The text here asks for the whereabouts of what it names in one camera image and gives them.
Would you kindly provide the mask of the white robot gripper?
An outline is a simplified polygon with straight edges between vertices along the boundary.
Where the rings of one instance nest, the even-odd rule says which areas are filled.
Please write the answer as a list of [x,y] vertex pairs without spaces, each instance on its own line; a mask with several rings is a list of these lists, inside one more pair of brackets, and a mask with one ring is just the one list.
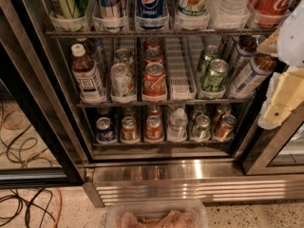
[[259,44],[257,51],[278,56],[281,62],[290,66],[283,73],[273,74],[259,112],[258,126],[270,130],[281,126],[304,102],[304,0],[280,29]]

